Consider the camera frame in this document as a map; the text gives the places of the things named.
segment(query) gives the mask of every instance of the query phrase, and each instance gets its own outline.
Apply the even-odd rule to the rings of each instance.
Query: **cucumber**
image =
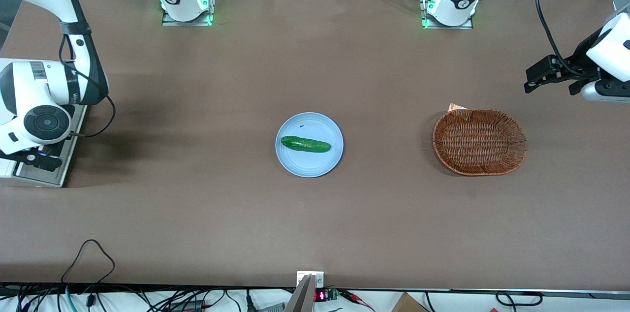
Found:
[[[302,139],[301,137],[297,136],[282,137],[281,142],[284,146],[287,146],[288,148],[295,151],[324,153],[328,152],[328,150],[330,149],[330,144],[328,144],[327,142]]]

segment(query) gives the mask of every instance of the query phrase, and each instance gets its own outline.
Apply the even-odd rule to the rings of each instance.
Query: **table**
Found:
[[[81,0],[119,114],[80,141],[66,189],[0,188],[0,281],[57,281],[100,240],[119,283],[630,289],[627,105],[567,84],[523,92],[551,53],[533,0],[484,0],[472,31],[423,30],[417,0],[218,0],[209,28],[161,27],[157,0]],[[542,0],[565,56],[611,0]],[[56,59],[23,4],[3,57]],[[450,102],[524,128],[517,171],[466,178],[430,141]],[[330,116],[328,175],[277,161],[279,126]],[[86,132],[108,119],[95,106]],[[69,276],[94,281],[92,247]]]

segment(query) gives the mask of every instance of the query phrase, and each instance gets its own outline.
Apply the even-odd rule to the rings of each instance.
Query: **metal bracket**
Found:
[[[324,272],[311,272],[307,270],[297,272],[297,282],[295,283],[295,286],[300,284],[304,276],[309,275],[315,276],[315,286],[318,289],[324,287]]]

